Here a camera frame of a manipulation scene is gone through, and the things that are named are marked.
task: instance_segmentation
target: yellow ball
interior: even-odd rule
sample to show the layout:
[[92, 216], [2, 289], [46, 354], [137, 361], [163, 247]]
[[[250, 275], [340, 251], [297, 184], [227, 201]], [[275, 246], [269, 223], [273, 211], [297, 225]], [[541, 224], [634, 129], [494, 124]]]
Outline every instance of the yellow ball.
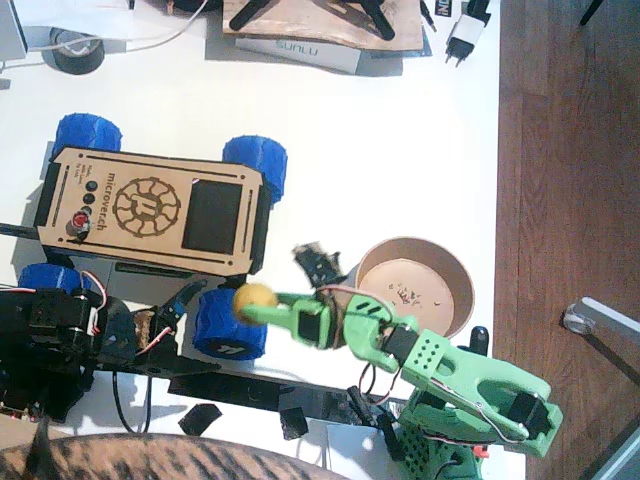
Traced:
[[248, 305], [277, 307], [278, 297], [266, 285], [247, 283], [241, 286], [233, 296], [233, 314], [238, 320], [249, 325], [262, 325], [242, 315], [242, 309]]

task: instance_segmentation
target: black knob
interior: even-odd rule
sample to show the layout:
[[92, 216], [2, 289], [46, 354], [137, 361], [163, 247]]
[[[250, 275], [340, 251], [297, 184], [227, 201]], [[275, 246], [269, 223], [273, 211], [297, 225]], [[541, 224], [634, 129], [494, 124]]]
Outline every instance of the black knob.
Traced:
[[489, 353], [489, 330], [485, 327], [474, 327], [471, 330], [469, 350], [486, 357], [487, 353]]

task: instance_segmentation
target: white cable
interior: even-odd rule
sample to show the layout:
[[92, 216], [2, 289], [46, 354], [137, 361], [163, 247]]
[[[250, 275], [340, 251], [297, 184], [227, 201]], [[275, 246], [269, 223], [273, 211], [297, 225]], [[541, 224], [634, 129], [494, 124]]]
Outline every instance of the white cable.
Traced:
[[510, 438], [507, 438], [503, 433], [502, 430], [500, 430], [500, 428], [487, 416], [487, 414], [484, 412], [484, 406], [481, 403], [475, 403], [472, 402], [471, 400], [467, 400], [466, 398], [464, 398], [462, 395], [460, 395], [458, 392], [456, 392], [455, 390], [453, 390], [450, 387], [447, 387], [444, 383], [439, 382], [438, 380], [436, 380], [435, 378], [431, 379], [431, 383], [433, 385], [435, 385], [436, 387], [438, 387], [441, 390], [444, 390], [447, 393], [450, 393], [451, 395], [453, 395], [454, 397], [462, 400], [464, 403], [466, 403], [467, 405], [471, 405], [473, 408], [475, 408], [480, 415], [482, 416], [482, 418], [484, 418], [484, 420], [491, 425], [491, 427], [493, 427], [493, 429], [496, 431], [496, 433], [500, 436], [500, 438], [502, 440], [504, 440], [506, 443], [523, 443], [525, 440], [511, 440]]
[[135, 52], [138, 50], [146, 50], [149, 48], [154, 48], [154, 47], [159, 47], [160, 45], [164, 45], [167, 42], [170, 42], [171, 40], [179, 37], [180, 35], [182, 35], [190, 26], [191, 24], [195, 21], [196, 17], [200, 14], [200, 12], [202, 12], [202, 10], [204, 9], [204, 7], [207, 5], [207, 3], [209, 3], [209, 0], [203, 0], [202, 5], [200, 5], [200, 8], [198, 8], [193, 15], [191, 15], [191, 17], [189, 18], [189, 20], [187, 20], [187, 22], [184, 24], [184, 26], [182, 28], [180, 28], [179, 30], [176, 30], [173, 33], [163, 33], [163, 34], [159, 34], [159, 35], [153, 35], [153, 36], [149, 36], [149, 37], [137, 37], [137, 38], [116, 38], [116, 37], [99, 37], [99, 36], [93, 36], [93, 37], [82, 37], [82, 38], [77, 38], [75, 40], [70, 40], [68, 42], [64, 42], [64, 43], [59, 43], [56, 45], [47, 45], [45, 47], [35, 47], [35, 48], [30, 48], [29, 51], [30, 52], [44, 52], [47, 50], [58, 50], [60, 48], [66, 48], [66, 47], [70, 47], [71, 45], [75, 45], [78, 43], [83, 43], [83, 42], [88, 42], [91, 40], [115, 40], [115, 41], [121, 41], [121, 42], [138, 42], [138, 41], [152, 41], [152, 40], [160, 40], [162, 39], [161, 42], [152, 44], [152, 45], [145, 45], [143, 47], [139, 47], [139, 48], [135, 48], [132, 50], [129, 50], [129, 52]]
[[98, 290], [100, 290], [100, 294], [102, 295], [102, 303], [98, 308], [96, 308], [95, 313], [93, 313], [90, 319], [91, 333], [93, 333], [94, 335], [98, 335], [100, 333], [100, 328], [98, 328], [98, 312], [102, 310], [104, 306], [107, 304], [107, 289], [105, 288], [104, 285], [102, 285], [102, 282], [98, 280], [98, 277], [96, 277], [95, 274], [87, 270], [82, 270], [80, 272], [80, 277], [87, 277], [90, 281], [95, 283], [96, 286], [98, 287]]
[[104, 306], [107, 304], [107, 289], [104, 287], [104, 285], [102, 285], [102, 282], [100, 280], [98, 280], [98, 277], [95, 276], [95, 274], [87, 271], [87, 270], [82, 270], [80, 272], [81, 276], [85, 276], [87, 277], [89, 280], [91, 280], [93, 283], [96, 284], [96, 287], [98, 287], [98, 290], [100, 290], [100, 294], [102, 295], [102, 303], [100, 304], [100, 306], [98, 308], [96, 308], [96, 313], [99, 312], [100, 310], [102, 310], [104, 308]]

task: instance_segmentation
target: black screen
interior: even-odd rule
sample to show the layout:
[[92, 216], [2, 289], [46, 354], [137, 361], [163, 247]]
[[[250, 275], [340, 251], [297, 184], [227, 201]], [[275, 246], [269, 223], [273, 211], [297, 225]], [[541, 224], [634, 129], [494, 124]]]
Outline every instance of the black screen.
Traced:
[[233, 254], [242, 185], [194, 179], [182, 248]]

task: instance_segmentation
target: power adapter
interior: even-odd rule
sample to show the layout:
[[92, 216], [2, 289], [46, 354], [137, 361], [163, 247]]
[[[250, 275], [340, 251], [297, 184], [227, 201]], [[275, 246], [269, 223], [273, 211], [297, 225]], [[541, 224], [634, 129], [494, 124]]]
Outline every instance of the power adapter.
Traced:
[[451, 57], [457, 58], [456, 67], [465, 60], [475, 48], [484, 27], [489, 23], [491, 14], [487, 13], [489, 0], [472, 0], [467, 5], [467, 12], [453, 26], [447, 41], [447, 62]]

